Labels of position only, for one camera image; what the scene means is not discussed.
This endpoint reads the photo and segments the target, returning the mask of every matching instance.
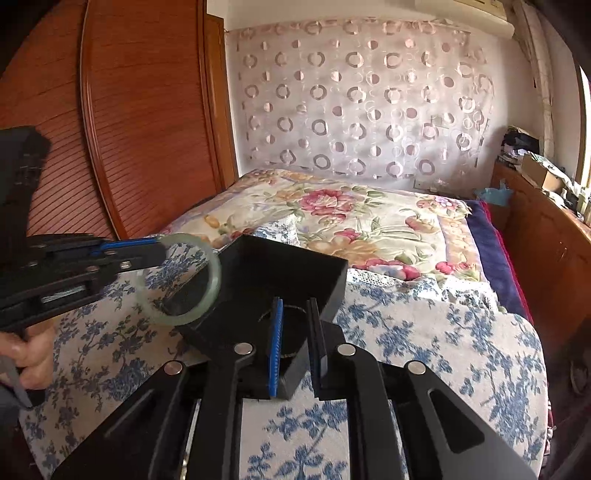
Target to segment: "wooden wardrobe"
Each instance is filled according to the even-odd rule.
[[[156,233],[237,176],[205,0],[61,0],[0,77],[0,128],[52,142],[28,234]]]

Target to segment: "floral bedspread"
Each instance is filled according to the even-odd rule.
[[[293,214],[254,234],[300,242]],[[146,285],[157,299],[200,265],[199,251],[177,245]],[[175,330],[150,323],[136,301],[136,279],[120,275],[103,300],[59,323],[48,400],[21,415],[45,477],[166,361],[203,360]],[[548,403],[540,341],[526,320],[495,311],[484,290],[465,289],[470,283],[349,269],[335,322],[380,361],[423,361],[538,473]],[[241,438],[241,480],[350,478],[346,404],[317,401],[309,374],[290,401],[245,401]]]
[[[263,223],[296,215],[302,247],[346,258],[352,267],[400,280],[433,273],[486,281],[468,214],[459,200],[255,170],[164,232],[192,233],[220,248]]]

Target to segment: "human hand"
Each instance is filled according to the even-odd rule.
[[[53,340],[56,319],[30,326],[25,331],[25,340],[14,333],[0,332],[0,355],[14,360],[17,367],[24,368],[20,380],[26,390],[43,390],[53,377]],[[10,385],[6,374],[0,381]]]

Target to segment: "wooden dresser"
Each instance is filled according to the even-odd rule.
[[[591,316],[591,229],[496,163],[491,186],[501,179],[515,192],[503,239],[549,359]]]

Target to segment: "sheer curtain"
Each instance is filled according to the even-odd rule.
[[[494,98],[485,54],[445,21],[310,20],[231,31],[247,167],[467,191]]]

